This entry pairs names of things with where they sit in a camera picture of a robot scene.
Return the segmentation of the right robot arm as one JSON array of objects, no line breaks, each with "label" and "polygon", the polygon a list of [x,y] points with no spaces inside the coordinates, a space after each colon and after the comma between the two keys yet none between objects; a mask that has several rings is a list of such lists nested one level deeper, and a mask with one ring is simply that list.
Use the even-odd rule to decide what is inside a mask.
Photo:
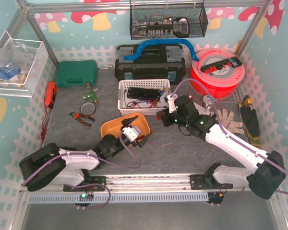
[{"label": "right robot arm", "polygon": [[283,157],[259,149],[229,132],[215,117],[201,114],[187,96],[170,94],[165,97],[168,108],[157,113],[165,127],[177,125],[188,131],[188,136],[200,138],[239,161],[243,167],[213,164],[208,171],[207,184],[235,184],[249,187],[262,199],[270,199],[286,178]]}]

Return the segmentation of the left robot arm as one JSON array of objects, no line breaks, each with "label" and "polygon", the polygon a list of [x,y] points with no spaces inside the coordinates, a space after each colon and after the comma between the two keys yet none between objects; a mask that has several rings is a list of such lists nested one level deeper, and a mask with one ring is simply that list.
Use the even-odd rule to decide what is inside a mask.
[{"label": "left robot arm", "polygon": [[142,147],[150,135],[144,115],[135,113],[104,123],[101,141],[92,150],[63,149],[50,143],[22,159],[19,168],[23,187],[38,191],[48,185],[81,189],[94,183],[90,170],[99,170],[129,146]]}]

